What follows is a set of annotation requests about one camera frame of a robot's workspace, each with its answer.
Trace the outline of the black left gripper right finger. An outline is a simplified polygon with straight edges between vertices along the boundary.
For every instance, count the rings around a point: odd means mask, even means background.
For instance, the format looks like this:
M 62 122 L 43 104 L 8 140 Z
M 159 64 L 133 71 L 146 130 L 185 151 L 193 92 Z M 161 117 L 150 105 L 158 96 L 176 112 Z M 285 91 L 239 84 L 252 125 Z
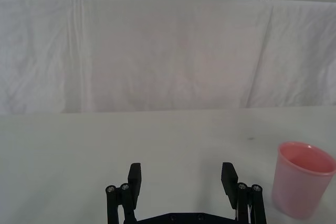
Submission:
M 230 205 L 235 210 L 236 223 L 266 224 L 263 189 L 260 185 L 247 186 L 238 181 L 232 163 L 223 162 L 221 181 Z

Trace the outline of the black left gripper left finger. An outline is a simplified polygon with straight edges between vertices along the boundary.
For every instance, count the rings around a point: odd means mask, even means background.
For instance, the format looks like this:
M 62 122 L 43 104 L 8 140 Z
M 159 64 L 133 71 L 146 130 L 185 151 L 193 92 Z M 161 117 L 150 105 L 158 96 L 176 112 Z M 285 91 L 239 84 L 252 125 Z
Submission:
M 133 163 L 130 166 L 128 182 L 120 187 L 109 185 L 106 187 L 107 223 L 119 223 L 118 207 L 122 206 L 124 223 L 136 223 L 134 210 L 136 209 L 141 188 L 141 164 Z

